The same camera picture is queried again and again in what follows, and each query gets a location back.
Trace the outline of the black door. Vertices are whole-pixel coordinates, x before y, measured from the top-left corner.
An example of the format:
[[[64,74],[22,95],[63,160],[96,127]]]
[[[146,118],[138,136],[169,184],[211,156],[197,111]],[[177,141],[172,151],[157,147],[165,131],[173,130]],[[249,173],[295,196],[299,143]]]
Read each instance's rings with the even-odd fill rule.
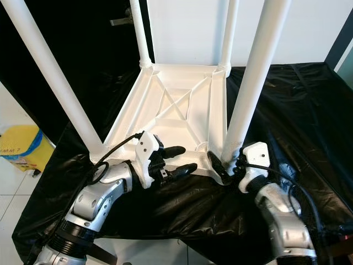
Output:
[[[139,72],[129,0],[25,0],[91,124],[104,139]],[[0,80],[46,136],[57,143],[68,116],[46,83],[5,7],[1,7]]]

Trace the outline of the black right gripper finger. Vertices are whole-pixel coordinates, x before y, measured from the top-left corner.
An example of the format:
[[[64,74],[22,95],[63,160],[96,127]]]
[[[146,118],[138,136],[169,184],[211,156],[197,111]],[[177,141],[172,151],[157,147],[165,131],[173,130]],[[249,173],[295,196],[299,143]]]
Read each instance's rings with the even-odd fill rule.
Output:
[[[219,178],[218,182],[222,185],[230,185],[231,176],[227,173],[219,157],[213,151],[207,151],[207,158],[209,159],[210,166]]]

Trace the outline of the white plastic table leg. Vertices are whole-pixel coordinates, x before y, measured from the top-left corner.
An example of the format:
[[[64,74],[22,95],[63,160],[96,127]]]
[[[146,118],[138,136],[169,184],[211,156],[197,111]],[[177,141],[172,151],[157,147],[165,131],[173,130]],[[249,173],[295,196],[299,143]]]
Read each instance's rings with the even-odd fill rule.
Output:
[[[263,3],[221,156],[223,165],[230,172],[235,167],[239,149],[244,144],[291,3],[292,0],[265,0]]]
[[[99,156],[104,152],[104,144],[51,53],[25,0],[0,0],[0,2],[71,124],[86,145],[91,161],[98,162]]]
[[[228,0],[226,24],[222,41],[222,50],[220,53],[220,61],[217,66],[217,71],[226,73],[226,76],[229,75],[229,72],[231,70],[233,40],[236,29],[238,10],[239,0]]]
[[[148,68],[152,65],[152,60],[149,58],[148,42],[146,40],[145,28],[143,25],[143,18],[139,0],[129,0],[133,25],[136,33],[136,41],[138,43],[138,52],[140,56],[140,67]]]

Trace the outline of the black shiny tablecloth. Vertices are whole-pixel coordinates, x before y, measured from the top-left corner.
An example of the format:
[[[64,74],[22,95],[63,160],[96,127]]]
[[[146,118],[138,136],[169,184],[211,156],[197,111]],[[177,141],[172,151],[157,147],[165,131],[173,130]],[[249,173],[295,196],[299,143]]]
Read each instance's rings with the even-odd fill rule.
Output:
[[[272,166],[310,193],[323,223],[314,242],[320,263],[330,246],[353,236],[353,89],[327,64],[277,64],[258,99],[247,142],[262,141]],[[56,144],[11,235],[31,262],[80,190],[91,167],[88,150],[69,124]],[[108,215],[104,239],[178,239],[218,265],[262,265],[272,257],[267,225],[236,188],[191,175],[154,192],[128,193]]]

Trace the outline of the yellow bag with blue band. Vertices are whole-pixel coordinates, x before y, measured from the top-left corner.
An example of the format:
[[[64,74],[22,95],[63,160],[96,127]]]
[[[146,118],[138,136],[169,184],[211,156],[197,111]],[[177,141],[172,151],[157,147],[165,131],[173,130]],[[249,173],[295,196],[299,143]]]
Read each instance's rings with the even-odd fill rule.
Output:
[[[36,125],[15,125],[0,137],[0,156],[21,171],[45,171],[55,145]]]

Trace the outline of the dark grey door frame post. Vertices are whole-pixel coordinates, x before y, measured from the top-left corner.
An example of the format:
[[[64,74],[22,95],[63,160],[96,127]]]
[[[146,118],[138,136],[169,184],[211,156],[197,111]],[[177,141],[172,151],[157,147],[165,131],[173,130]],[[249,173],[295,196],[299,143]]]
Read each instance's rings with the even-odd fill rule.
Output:
[[[338,65],[338,62],[343,57],[343,53],[346,48],[348,48],[351,40],[353,40],[353,24],[346,24],[342,27],[342,30],[325,58],[325,63],[331,69],[335,69],[335,66]]]

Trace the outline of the brown wooden table brace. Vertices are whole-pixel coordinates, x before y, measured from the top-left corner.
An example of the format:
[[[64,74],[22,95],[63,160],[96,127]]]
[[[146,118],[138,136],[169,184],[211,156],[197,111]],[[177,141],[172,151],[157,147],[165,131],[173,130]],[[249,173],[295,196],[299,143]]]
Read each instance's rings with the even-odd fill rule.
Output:
[[[95,243],[90,246],[88,255],[108,265],[116,265],[117,263],[117,257],[114,254],[104,250]]]

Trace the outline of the white plastic table top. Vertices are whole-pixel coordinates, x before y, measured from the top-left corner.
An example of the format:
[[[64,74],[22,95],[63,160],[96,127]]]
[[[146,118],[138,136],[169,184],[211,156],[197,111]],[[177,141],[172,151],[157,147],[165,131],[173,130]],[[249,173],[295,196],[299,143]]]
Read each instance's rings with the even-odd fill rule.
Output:
[[[104,140],[109,162],[135,161],[136,133],[148,131],[164,147],[186,152],[166,160],[166,170],[197,163],[196,175],[220,184],[207,151],[223,151],[227,131],[227,76],[217,66],[158,64],[142,68]]]

